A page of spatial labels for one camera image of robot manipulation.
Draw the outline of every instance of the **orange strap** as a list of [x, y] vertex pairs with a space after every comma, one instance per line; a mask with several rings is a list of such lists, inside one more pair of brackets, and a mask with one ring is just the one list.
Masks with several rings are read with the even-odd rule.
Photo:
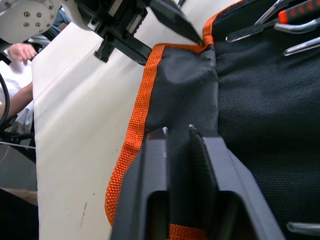
[[[116, 208], [123, 177], [130, 164], [136, 158], [145, 133], [145, 123], [149, 111], [150, 97], [154, 82], [157, 76], [157, 67], [162, 59], [165, 48], [180, 48], [195, 53], [203, 52], [209, 45], [214, 44], [212, 36], [213, 22], [221, 13], [217, 13], [211, 17], [204, 25], [202, 30], [203, 46], [200, 45], [179, 45], [179, 44], [157, 44], [153, 47], [152, 52], [145, 65], [140, 89], [138, 91], [134, 104], [131, 119], [129, 121], [124, 144], [122, 146], [120, 156], [116, 162], [115, 168], [111, 175], [106, 193], [105, 193], [105, 212], [107, 218], [112, 225], [115, 219]], [[179, 225], [170, 225], [169, 240], [205, 240], [205, 234], [202, 230]]]

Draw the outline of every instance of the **person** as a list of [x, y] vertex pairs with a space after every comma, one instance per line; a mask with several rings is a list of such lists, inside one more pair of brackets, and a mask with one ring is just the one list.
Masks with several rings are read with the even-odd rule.
[[48, 31], [44, 32], [43, 35], [50, 41], [52, 41], [62, 30], [66, 28], [66, 26], [70, 23], [70, 19], [68, 18], [65, 11], [60, 8], [56, 14], [55, 21], [53, 26], [49, 28]]
[[[8, 88], [10, 95], [10, 109], [6, 118], [9, 121], [17, 115], [17, 118], [8, 131], [23, 134], [31, 131], [33, 122], [33, 84], [31, 59], [36, 55], [36, 51], [31, 44], [13, 44], [7, 50], [8, 59], [11, 61], [7, 65], [0, 62], [0, 73]], [[5, 110], [5, 95], [0, 89], [0, 117]]]

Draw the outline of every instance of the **black fabric bag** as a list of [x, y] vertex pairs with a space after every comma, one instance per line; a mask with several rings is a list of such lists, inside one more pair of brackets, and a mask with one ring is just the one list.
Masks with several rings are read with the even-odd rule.
[[[168, 128], [171, 224], [200, 227], [188, 191], [193, 183], [186, 178], [191, 172], [188, 125], [193, 124], [217, 131], [252, 172], [287, 240], [317, 239], [291, 233], [286, 224], [320, 223], [320, 48], [287, 57], [283, 52], [318, 37], [320, 30], [290, 35], [271, 28], [225, 41], [273, 3], [242, 1], [219, 13], [212, 24], [214, 45], [201, 53], [163, 50], [144, 136]], [[127, 137], [133, 134], [130, 127]], [[127, 154], [125, 145], [119, 160]]]

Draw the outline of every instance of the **tool handle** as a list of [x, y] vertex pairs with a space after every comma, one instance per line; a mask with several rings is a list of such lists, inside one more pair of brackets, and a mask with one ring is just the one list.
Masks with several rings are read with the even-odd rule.
[[320, 13], [320, 0], [308, 0], [279, 12], [281, 24], [290, 24]]

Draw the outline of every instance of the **white shirt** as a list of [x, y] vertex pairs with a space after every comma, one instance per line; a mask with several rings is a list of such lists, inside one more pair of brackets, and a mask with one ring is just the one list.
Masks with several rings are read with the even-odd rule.
[[[19, 90], [27, 86], [32, 81], [31, 62], [28, 61], [25, 66], [23, 62], [11, 60], [8, 66], [4, 61], [0, 61], [0, 74], [2, 75], [10, 97], [14, 96]], [[5, 102], [5, 94], [0, 85], [0, 102]], [[8, 129], [9, 132], [24, 134], [31, 131], [33, 121], [34, 103], [30, 102], [17, 115], [15, 123]]]

